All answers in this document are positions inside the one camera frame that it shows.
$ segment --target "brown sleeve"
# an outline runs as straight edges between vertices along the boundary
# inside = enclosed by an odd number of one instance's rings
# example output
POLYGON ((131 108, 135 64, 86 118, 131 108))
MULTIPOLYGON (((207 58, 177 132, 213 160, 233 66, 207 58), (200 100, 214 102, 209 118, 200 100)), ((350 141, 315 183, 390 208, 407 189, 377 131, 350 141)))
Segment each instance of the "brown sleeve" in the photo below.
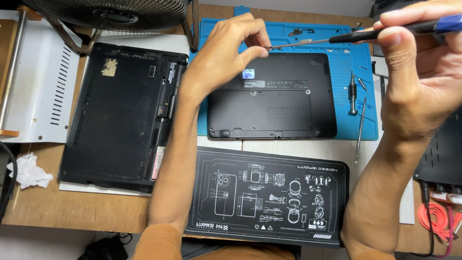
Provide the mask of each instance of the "brown sleeve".
POLYGON ((359 255, 355 256, 352 260, 395 260, 395 258, 389 254, 384 252, 371 249, 369 251, 365 251, 360 253, 359 255))
POLYGON ((181 234, 169 224, 155 224, 145 229, 136 244, 132 260, 181 260, 181 234))

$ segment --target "black laptop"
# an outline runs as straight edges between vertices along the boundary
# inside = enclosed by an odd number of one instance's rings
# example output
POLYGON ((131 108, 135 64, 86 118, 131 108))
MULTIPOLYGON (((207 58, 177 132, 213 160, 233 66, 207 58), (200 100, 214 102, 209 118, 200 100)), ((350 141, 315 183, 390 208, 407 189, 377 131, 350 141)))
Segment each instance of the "black laptop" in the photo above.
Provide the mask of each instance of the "black laptop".
POLYGON ((186 54, 96 43, 58 179, 151 192, 187 62, 186 54))
POLYGON ((328 56, 270 53, 209 95, 211 139, 332 138, 328 56))

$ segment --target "black repair mat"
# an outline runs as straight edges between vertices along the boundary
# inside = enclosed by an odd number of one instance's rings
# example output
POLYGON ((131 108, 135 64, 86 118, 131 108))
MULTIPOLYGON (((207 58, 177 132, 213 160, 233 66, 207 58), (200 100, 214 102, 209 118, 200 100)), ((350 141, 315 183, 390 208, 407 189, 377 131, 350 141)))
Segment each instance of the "black repair mat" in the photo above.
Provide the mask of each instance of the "black repair mat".
POLYGON ((339 248, 348 182, 340 161, 197 147, 184 233, 339 248))

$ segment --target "fingernail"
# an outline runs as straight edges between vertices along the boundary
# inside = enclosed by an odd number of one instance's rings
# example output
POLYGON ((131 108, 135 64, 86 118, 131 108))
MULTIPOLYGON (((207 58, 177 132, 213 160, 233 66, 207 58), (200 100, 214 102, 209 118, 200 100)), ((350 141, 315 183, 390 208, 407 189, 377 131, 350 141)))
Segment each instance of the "fingernail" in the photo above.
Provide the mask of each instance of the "fingernail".
POLYGON ((393 10, 393 11, 390 11, 390 12, 384 12, 384 13, 382 13, 380 16, 391 15, 392 13, 397 12, 397 11, 399 11, 399 10, 393 10))
POLYGON ((385 47, 397 46, 401 43, 401 34, 397 28, 386 28, 380 33, 379 41, 385 47))
POLYGON ((268 57, 268 55, 269 55, 269 54, 268 54, 267 51, 262 51, 262 52, 260 53, 260 58, 266 58, 266 57, 268 57))

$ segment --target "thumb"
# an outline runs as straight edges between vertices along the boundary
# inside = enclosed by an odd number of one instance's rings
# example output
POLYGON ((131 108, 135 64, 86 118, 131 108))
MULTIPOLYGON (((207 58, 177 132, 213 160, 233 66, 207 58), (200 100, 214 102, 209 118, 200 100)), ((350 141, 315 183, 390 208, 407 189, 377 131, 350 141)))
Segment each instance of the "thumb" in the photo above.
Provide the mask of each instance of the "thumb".
POLYGON ((388 66, 390 94, 415 92, 419 75, 415 65, 417 47, 414 35, 403 27, 390 27, 378 35, 377 41, 388 66))
POLYGON ((239 59, 241 59, 244 66, 247 66, 249 62, 251 62, 252 60, 258 57, 260 58, 268 57, 268 51, 261 46, 252 46, 252 47, 248 47, 247 50, 239 54, 238 57, 239 59))

